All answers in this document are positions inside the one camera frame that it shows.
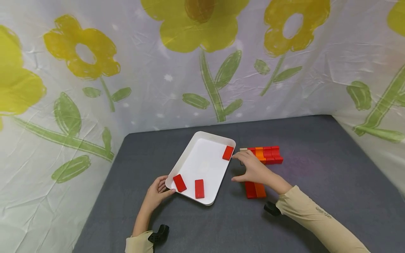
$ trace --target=beige sleeve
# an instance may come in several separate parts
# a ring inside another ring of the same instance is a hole
[[[276,206],[283,215],[311,231],[330,252],[369,253],[354,234],[320,208],[298,186],[280,195]]]
[[[153,253],[153,243],[148,241],[152,231],[146,231],[138,236],[127,238],[125,253]]]

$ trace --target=gray mat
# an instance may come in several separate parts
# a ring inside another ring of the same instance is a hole
[[[128,135],[73,252],[124,252],[125,238],[149,185],[168,174],[196,131],[234,139],[239,147],[280,146],[271,169],[298,185],[351,230],[371,252],[405,252],[405,203],[398,191],[330,116],[214,125]],[[205,207],[175,194],[155,211],[151,228],[170,227],[155,252],[327,252],[317,238],[285,216],[263,211],[231,182],[243,167],[232,160],[217,198]],[[275,195],[266,189],[268,199]]]

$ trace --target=fabric backdrop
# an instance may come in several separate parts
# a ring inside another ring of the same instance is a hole
[[[3,0],[0,13],[3,252],[71,252],[133,132],[331,114],[405,192],[405,0]]]

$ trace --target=yellow flower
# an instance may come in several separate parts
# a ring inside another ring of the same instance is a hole
[[[0,116],[22,114],[36,104],[47,89],[39,76],[23,68],[20,40],[12,30],[2,25],[0,55]]]
[[[405,0],[399,0],[391,9],[387,17],[389,28],[405,36]]]
[[[272,0],[264,13],[264,22],[270,26],[264,35],[264,47],[271,57],[288,50],[305,49],[313,41],[313,32],[329,16],[330,0]],[[302,14],[302,26],[292,38],[283,36],[284,24],[293,14]]]
[[[88,28],[83,30],[71,15],[55,20],[56,29],[44,35],[48,51],[58,60],[65,60],[69,70],[84,80],[95,80],[101,75],[110,77],[118,74],[121,66],[114,61],[117,53],[114,43],[101,31]],[[78,44],[86,45],[94,54],[94,64],[83,61],[76,53]]]
[[[188,53],[202,46],[207,52],[230,46],[238,32],[236,17],[249,0],[141,0],[148,15],[158,21],[162,43]]]

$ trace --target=black device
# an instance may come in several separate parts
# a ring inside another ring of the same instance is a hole
[[[159,231],[157,233],[153,232],[149,237],[148,241],[153,244],[160,244],[166,241],[167,236],[169,235],[169,226],[160,225]]]
[[[267,201],[264,205],[264,210],[271,214],[272,216],[279,216],[281,214],[280,210],[276,207],[275,204]]]

